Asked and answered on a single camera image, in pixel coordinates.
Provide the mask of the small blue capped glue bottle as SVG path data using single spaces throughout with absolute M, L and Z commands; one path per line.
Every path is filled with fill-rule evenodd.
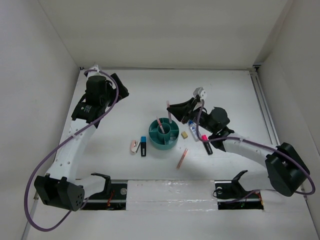
M 190 131 L 191 131 L 191 134 L 192 134 L 194 140 L 195 140 L 196 142 L 198 142 L 198 141 L 199 141 L 199 138 L 198 138 L 198 136 L 197 136 L 197 125 L 196 125 L 192 120 L 189 120 L 189 121 L 188 121 L 188 126 L 189 126 L 189 129 L 190 129 Z

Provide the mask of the small tan eraser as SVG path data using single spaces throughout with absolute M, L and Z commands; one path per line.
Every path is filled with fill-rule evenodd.
M 181 136 L 182 136 L 183 139 L 186 139 L 188 137 L 188 134 L 185 131 L 183 131 L 181 133 Z

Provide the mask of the red gel pen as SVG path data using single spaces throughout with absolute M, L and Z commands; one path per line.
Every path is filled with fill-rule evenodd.
M 163 129 L 163 126 L 162 126 L 162 123 L 161 123 L 160 119 L 158 117 L 156 117 L 156 120 L 157 120 L 158 126 L 159 126 L 162 134 L 165 134 L 165 131 Z

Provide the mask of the pink wooden pencil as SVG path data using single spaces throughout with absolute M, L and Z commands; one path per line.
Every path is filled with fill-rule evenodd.
M 182 165 L 182 163 L 183 163 L 183 161 L 184 161 L 184 159 L 185 159 L 185 157 L 186 157 L 186 155 L 187 155 L 187 152 L 188 152 L 188 149 L 186 148 L 186 149 L 184 150 L 184 152 L 183 152 L 183 154 L 182 154 L 182 156 L 181 156 L 181 158 L 180 158 L 177 166 L 176 166 L 176 169 L 177 169 L 177 170 L 180 169 L 180 167 L 181 167 L 181 165 Z

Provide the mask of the pink mini stapler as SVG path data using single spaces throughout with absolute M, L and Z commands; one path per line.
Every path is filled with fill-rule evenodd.
M 132 140 L 132 141 L 131 141 L 131 144 L 130 144 L 130 152 L 131 152 L 133 155 L 135 155 L 135 154 L 138 152 L 138 150 L 139 150 L 139 148 L 140 148 L 140 144 L 141 144 L 141 142 L 138 141 L 138 140 Z

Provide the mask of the red refill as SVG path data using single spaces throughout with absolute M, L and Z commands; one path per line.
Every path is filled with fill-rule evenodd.
M 166 101 L 166 106 L 167 106 L 167 113 L 168 113 L 168 121 L 171 124 L 172 123 L 172 115 L 168 110 L 168 108 L 170 107 L 170 102 L 168 100 Z

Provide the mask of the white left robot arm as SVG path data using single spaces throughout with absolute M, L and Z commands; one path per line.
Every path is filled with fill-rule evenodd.
M 85 94 L 71 115 L 70 141 L 61 147 L 46 175 L 37 176 L 34 181 L 44 205 L 77 211 L 85 199 L 93 195 L 104 199 L 111 194 L 110 176 L 92 173 L 77 180 L 76 173 L 86 145 L 99 126 L 99 117 L 115 98 L 116 89 L 105 76 L 88 77 Z

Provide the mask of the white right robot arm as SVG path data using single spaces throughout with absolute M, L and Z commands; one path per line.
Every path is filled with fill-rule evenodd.
M 310 170 L 292 145 L 286 142 L 281 145 L 265 145 L 248 140 L 228 127 L 230 119 L 225 109 L 214 107 L 207 113 L 204 105 L 205 91 L 198 87 L 190 100 L 170 104 L 166 109 L 180 123 L 193 121 L 197 128 L 209 131 L 211 135 L 204 140 L 205 144 L 265 165 L 271 186 L 283 196 L 299 194 L 298 189 L 306 180 L 311 185 L 308 194 L 315 193 L 316 187 L 310 177 Z

